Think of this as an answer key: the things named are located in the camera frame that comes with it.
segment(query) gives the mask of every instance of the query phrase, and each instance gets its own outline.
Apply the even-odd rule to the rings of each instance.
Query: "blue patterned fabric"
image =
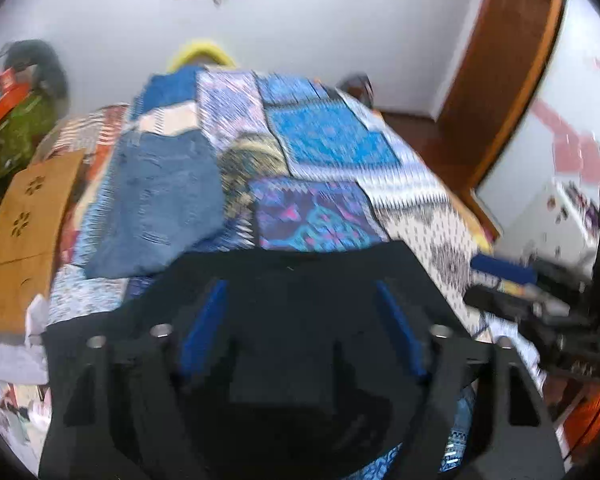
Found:
[[[374,208],[448,202],[448,195],[416,152],[381,117],[353,97],[266,110],[291,176],[355,181]]]
[[[449,439],[446,441],[445,453],[440,464],[441,472],[456,468],[462,462],[462,456],[466,449],[466,438],[471,428],[474,402],[474,390],[471,386],[467,386],[462,390],[461,397],[458,400],[458,411],[454,419],[454,426],[451,429]],[[343,480],[382,480],[398,451],[400,451],[400,447],[401,445],[394,447],[388,453]]]
[[[344,103],[271,108],[267,117],[294,164],[361,170],[400,164],[382,133],[370,132]]]
[[[400,451],[402,445],[394,447],[389,452],[379,458],[376,458],[371,464],[365,465],[359,471],[350,474],[343,480],[381,480],[386,475],[389,466],[394,461],[395,456]]]
[[[263,178],[251,192],[265,249],[347,251],[389,239],[355,182]]]
[[[320,83],[305,77],[270,74],[256,78],[262,100],[266,104],[289,104],[314,99],[328,99]]]
[[[136,116],[195,99],[197,76],[203,70],[200,66],[185,65],[173,74],[152,76],[140,94]]]

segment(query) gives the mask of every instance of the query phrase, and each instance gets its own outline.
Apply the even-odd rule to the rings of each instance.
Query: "wooden floor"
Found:
[[[391,112],[383,112],[382,116],[451,191],[457,193],[461,189],[472,167],[461,160],[459,150],[446,142],[433,120]]]

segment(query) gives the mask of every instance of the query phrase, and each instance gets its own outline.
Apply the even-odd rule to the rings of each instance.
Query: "white patterned fabric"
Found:
[[[269,132],[251,72],[201,72],[198,103],[202,133],[218,152],[224,152],[242,133]]]
[[[173,137],[200,127],[195,101],[155,108],[138,119],[138,131]]]
[[[464,221],[448,203],[416,205],[401,210],[376,210],[394,239],[404,240],[448,301],[462,325],[478,340],[489,340],[478,310],[462,300],[470,284],[469,261],[478,245]]]
[[[117,309],[127,283],[128,278],[87,280],[81,267],[63,265],[51,287],[47,324]]]

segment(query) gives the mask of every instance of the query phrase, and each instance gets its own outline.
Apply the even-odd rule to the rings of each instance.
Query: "pink wall decoration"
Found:
[[[599,184],[600,144],[593,134],[579,134],[541,98],[534,100],[531,113],[554,134],[555,173],[577,173],[583,184]]]

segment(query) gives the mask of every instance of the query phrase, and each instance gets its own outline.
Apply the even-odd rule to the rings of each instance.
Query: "brown cardboard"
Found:
[[[84,150],[16,174],[0,205],[0,332],[24,333],[27,307],[49,296],[56,243]]]

